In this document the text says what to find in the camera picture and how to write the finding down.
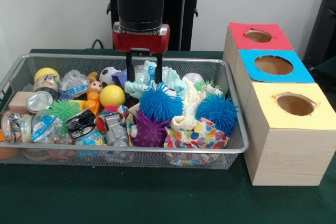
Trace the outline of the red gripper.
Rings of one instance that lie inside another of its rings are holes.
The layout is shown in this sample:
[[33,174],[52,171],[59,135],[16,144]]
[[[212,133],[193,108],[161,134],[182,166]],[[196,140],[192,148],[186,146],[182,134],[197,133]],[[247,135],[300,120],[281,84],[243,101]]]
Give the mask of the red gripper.
[[155,54],[157,66],[155,68],[155,83],[162,82],[163,55],[167,52],[170,38],[170,27],[163,24],[159,29],[149,32],[132,32],[125,30],[119,22],[112,26],[113,45],[117,51],[127,52],[127,78],[135,81],[134,65],[132,63],[132,50],[146,49]]

